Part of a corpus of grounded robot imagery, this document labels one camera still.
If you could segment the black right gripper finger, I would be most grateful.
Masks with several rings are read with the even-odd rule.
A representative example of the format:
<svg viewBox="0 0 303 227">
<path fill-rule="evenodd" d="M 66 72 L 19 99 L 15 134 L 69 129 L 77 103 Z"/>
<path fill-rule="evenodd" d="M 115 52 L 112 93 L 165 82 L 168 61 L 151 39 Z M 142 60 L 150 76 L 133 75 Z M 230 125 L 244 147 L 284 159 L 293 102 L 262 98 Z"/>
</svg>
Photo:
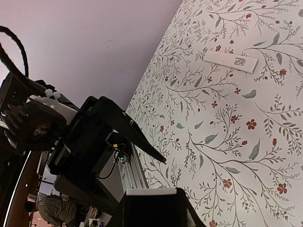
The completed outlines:
<svg viewBox="0 0 303 227">
<path fill-rule="evenodd" d="M 204 227 L 186 193 L 122 197 L 110 219 L 111 227 Z"/>
</svg>

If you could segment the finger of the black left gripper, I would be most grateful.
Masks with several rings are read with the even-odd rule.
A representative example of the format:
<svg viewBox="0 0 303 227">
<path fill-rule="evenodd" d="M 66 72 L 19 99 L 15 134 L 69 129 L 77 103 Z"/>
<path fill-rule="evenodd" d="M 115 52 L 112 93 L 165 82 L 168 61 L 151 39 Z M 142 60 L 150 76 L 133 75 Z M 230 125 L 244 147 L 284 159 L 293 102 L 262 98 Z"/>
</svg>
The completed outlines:
<svg viewBox="0 0 303 227">
<path fill-rule="evenodd" d="M 138 124 L 109 98 L 104 98 L 104 122 L 154 159 L 166 163 L 166 158 L 149 143 Z"/>
</svg>

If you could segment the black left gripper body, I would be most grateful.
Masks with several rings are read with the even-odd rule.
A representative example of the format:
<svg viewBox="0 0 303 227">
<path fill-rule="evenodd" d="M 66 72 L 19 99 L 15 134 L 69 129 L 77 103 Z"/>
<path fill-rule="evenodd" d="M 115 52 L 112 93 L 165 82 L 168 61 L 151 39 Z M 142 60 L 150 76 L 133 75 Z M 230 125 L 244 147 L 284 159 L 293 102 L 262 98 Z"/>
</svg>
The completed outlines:
<svg viewBox="0 0 303 227">
<path fill-rule="evenodd" d="M 88 204 L 112 215 L 119 202 L 98 179 L 114 152 L 113 144 L 123 137 L 107 125 L 101 115 L 112 112 L 112 100 L 90 96 L 57 144 L 49 162 L 56 175 L 54 187 L 80 203 Z"/>
</svg>

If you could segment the white remote control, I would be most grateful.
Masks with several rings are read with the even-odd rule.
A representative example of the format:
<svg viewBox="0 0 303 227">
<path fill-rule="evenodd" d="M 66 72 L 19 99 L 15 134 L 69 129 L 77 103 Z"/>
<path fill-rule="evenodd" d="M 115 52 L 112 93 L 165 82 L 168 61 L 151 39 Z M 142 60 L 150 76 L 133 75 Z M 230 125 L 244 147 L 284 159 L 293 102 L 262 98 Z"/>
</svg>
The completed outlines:
<svg viewBox="0 0 303 227">
<path fill-rule="evenodd" d="M 134 189 L 126 190 L 127 196 L 158 196 L 158 195 L 174 195 L 177 189 L 174 188 L 151 188 L 151 189 Z"/>
</svg>

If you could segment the white battery cover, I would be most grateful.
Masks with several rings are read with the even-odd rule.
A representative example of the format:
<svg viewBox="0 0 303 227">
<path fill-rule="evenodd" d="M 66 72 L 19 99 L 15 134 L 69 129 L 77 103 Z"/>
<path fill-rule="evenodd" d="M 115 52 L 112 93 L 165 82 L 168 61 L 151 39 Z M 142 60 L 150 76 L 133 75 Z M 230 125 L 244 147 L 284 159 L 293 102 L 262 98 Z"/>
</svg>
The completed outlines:
<svg viewBox="0 0 303 227">
<path fill-rule="evenodd" d="M 259 60 L 243 55 L 208 51 L 205 54 L 204 61 L 253 74 Z"/>
</svg>

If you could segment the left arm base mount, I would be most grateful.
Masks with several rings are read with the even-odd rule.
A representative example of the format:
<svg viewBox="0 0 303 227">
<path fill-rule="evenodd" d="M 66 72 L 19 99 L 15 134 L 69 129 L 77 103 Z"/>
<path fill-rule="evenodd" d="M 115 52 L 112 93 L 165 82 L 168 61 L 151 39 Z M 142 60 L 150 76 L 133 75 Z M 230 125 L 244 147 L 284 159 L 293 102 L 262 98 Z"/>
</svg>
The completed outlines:
<svg viewBox="0 0 303 227">
<path fill-rule="evenodd" d="M 115 170 L 115 167 L 118 164 L 126 164 L 130 162 L 130 157 L 132 155 L 132 144 L 131 142 L 128 143 L 116 143 L 116 144 L 110 144 L 107 142 L 107 146 L 109 148 L 110 152 L 113 152 L 113 165 L 110 170 L 110 172 L 106 176 L 97 176 L 98 180 L 106 180 L 108 179 L 113 171 Z"/>
</svg>

